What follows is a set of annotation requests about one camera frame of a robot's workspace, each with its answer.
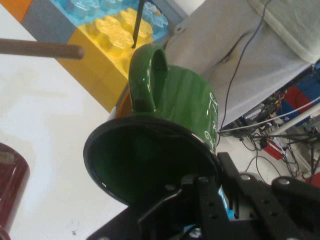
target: white pipe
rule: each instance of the white pipe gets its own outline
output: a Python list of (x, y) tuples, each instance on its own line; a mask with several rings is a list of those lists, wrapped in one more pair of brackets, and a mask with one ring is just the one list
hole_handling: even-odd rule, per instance
[(320, 102), (317, 105), (315, 105), (315, 106), (311, 107), (310, 109), (308, 109), (307, 111), (305, 111), (305, 112), (301, 113), (300, 115), (296, 116), (291, 121), (288, 121), (286, 124), (282, 125), (277, 130), (273, 131), (272, 135), (281, 134), (282, 132), (284, 132), (288, 128), (291, 128), (292, 126), (294, 126), (297, 123), (301, 122), (302, 120), (306, 119), (307, 117), (309, 117), (311, 114), (315, 113), (318, 110), (320, 110)]

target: black metal bracket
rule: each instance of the black metal bracket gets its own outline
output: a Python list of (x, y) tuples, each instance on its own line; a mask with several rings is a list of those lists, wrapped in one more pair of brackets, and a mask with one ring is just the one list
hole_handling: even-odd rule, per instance
[[(227, 153), (218, 153), (217, 158), (222, 188), (237, 218), (228, 219), (214, 176), (188, 175), (180, 186), (166, 185), (150, 192), (88, 240), (320, 238), (318, 188), (291, 177), (276, 178), (270, 186), (248, 173), (239, 174)], [(248, 211), (245, 218), (240, 211), (243, 204)], [(187, 232), (178, 237), (190, 225), (195, 225), (201, 236)]]

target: dark red mug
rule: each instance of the dark red mug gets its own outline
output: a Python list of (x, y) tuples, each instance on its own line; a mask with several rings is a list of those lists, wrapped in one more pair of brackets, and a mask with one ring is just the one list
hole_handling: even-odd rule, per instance
[(30, 175), (27, 161), (11, 147), (0, 143), (0, 239), (9, 231)]

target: green mug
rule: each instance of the green mug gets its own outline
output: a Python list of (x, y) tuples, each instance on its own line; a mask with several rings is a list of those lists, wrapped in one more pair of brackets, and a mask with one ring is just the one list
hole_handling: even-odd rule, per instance
[(168, 65), (163, 48), (147, 44), (132, 56), (127, 96), (118, 118), (99, 126), (84, 146), (85, 166), (106, 193), (129, 205), (179, 185), (185, 175), (219, 182), (218, 105), (206, 80)]

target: white table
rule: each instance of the white table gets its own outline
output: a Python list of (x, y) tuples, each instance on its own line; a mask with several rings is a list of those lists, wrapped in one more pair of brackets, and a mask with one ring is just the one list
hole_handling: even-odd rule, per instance
[[(34, 38), (0, 4), (0, 38)], [(30, 178), (12, 240), (83, 240), (125, 206), (90, 178), (83, 148), (109, 113), (55, 59), (0, 54), (0, 142)]]

